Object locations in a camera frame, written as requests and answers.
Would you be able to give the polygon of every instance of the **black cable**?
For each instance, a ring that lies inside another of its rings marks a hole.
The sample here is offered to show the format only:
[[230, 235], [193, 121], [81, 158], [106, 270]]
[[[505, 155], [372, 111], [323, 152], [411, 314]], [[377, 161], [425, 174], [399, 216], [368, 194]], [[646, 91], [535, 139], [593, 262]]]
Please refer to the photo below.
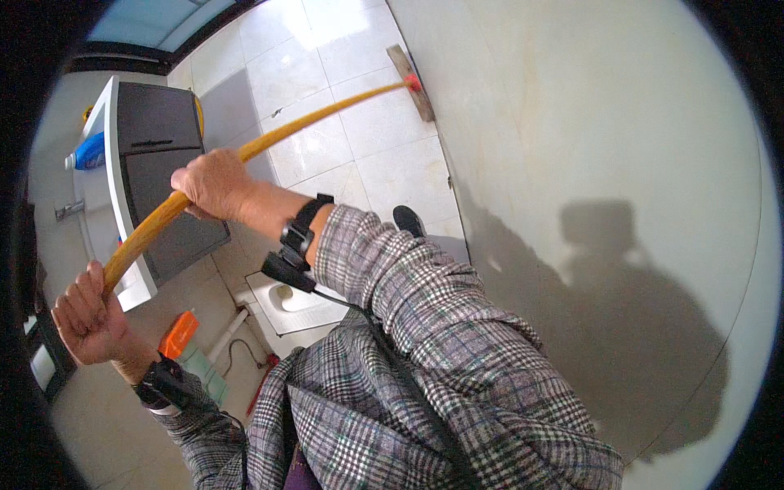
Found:
[[441, 438], [441, 443], [444, 445], [444, 456], [452, 464], [452, 469], [455, 472], [457, 481], [459, 483], [463, 483], [464, 488], [480, 488], [479, 480], [471, 470], [471, 463], [468, 460], [466, 453], [461, 449], [461, 445], [457, 439], [457, 436], [455, 436], [455, 434], [452, 432], [452, 429], [450, 429], [447, 423], [438, 415], [438, 413], [436, 413], [433, 405], [431, 405], [430, 402], [425, 398], [425, 395], [420, 390], [419, 385], [416, 384], [411, 370], [408, 369], [408, 366], [405, 365], [405, 360], [400, 354], [394, 351], [394, 348], [390, 345], [388, 337], [381, 332], [381, 329], [376, 327], [372, 313], [367, 311], [365, 308], [360, 308], [357, 305], [347, 303], [341, 299], [333, 298], [332, 296], [326, 295], [323, 292], [314, 290], [313, 293], [324, 299], [328, 299], [329, 301], [348, 307], [351, 310], [358, 311], [362, 314], [362, 316], [365, 317], [365, 320], [368, 322], [368, 326], [370, 327], [370, 332], [373, 335], [373, 338], [376, 340], [376, 343], [378, 343], [383, 350], [385, 357], [392, 361], [395, 366], [395, 370], [402, 378], [403, 384], [406, 385], [410, 394], [416, 399], [419, 405], [422, 406], [425, 411], [425, 416], [429, 419], [429, 422], [432, 424], [436, 434]]
[[229, 367], [228, 367], [228, 368], [226, 368], [226, 371], [223, 373], [223, 377], [224, 377], [224, 379], [226, 378], [226, 375], [227, 375], [227, 374], [229, 374], [229, 371], [231, 370], [231, 365], [234, 363], [234, 359], [232, 359], [232, 358], [231, 358], [231, 348], [232, 348], [232, 347], [233, 347], [233, 346], [234, 346], [234, 345], [235, 345], [237, 342], [242, 342], [242, 343], [244, 343], [244, 344], [245, 344], [245, 346], [246, 346], [246, 347], [248, 347], [248, 352], [250, 353], [250, 357], [252, 357], [252, 358], [253, 358], [253, 362], [255, 362], [255, 363], [256, 363], [256, 367], [257, 367], [258, 369], [262, 369], [262, 368], [264, 367], [264, 364], [260, 363], [260, 362], [259, 362], [259, 360], [258, 360], [258, 359], [256, 359], [256, 356], [255, 356], [255, 355], [253, 355], [253, 350], [250, 348], [250, 346], [248, 345], [248, 343], [247, 343], [247, 342], [245, 342], [243, 339], [234, 339], [234, 340], [232, 340], [231, 342], [229, 342]]

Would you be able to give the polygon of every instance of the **black wrist strap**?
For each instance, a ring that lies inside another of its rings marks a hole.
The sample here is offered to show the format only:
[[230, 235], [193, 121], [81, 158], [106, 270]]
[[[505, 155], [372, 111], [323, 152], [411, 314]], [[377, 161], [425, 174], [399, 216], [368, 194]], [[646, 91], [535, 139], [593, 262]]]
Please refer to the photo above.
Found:
[[319, 194], [305, 204], [293, 220], [286, 222], [281, 234], [283, 248], [280, 252], [270, 252], [264, 260], [261, 271], [265, 275], [304, 292], [313, 292], [316, 281], [303, 274], [310, 270], [305, 260], [305, 253], [314, 238], [310, 223], [323, 205], [332, 204], [334, 201], [330, 195]]
[[161, 352], [161, 360], [150, 363], [142, 382], [133, 386], [136, 396], [147, 408], [160, 409], [174, 405], [180, 410], [197, 400], [196, 393], [185, 385], [183, 369]]
[[310, 266], [305, 261], [305, 253], [313, 242], [313, 231], [310, 230], [310, 223], [316, 217], [316, 213], [325, 204], [332, 204], [335, 199], [327, 194], [319, 194], [315, 199], [303, 206], [293, 220], [286, 222], [281, 234], [281, 258], [290, 263], [300, 272], [310, 270]]

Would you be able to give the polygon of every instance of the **dark gray cabinet door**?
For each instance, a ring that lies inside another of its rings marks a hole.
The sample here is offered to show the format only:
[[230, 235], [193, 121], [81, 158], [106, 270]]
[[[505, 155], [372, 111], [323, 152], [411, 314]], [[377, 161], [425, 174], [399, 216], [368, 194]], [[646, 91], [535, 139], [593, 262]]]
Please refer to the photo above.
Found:
[[[194, 148], [120, 158], [134, 227], [171, 194], [172, 172], [200, 154], [201, 148]], [[160, 285], [227, 241], [229, 230], [225, 222], [197, 220], [184, 212], [152, 242], [144, 259], [155, 284]]]
[[120, 154], [201, 147], [193, 93], [121, 82], [117, 98]]

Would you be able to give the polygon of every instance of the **blue bottle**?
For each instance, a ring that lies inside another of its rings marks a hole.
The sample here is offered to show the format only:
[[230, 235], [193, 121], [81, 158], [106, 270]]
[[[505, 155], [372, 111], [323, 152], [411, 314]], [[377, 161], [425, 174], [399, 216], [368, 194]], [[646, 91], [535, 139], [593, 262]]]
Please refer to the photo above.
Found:
[[106, 164], [103, 133], [91, 136], [65, 159], [66, 169], [90, 170]]

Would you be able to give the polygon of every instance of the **faucet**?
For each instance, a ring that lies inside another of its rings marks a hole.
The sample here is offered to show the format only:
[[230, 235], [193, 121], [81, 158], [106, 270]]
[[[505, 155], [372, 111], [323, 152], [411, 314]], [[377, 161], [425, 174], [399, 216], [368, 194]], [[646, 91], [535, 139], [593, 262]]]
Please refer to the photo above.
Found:
[[54, 219], [57, 220], [59, 223], [62, 220], [65, 220], [69, 216], [73, 216], [77, 212], [81, 212], [85, 210], [85, 200], [79, 199], [73, 204], [66, 204], [62, 209], [55, 209], [54, 210]]

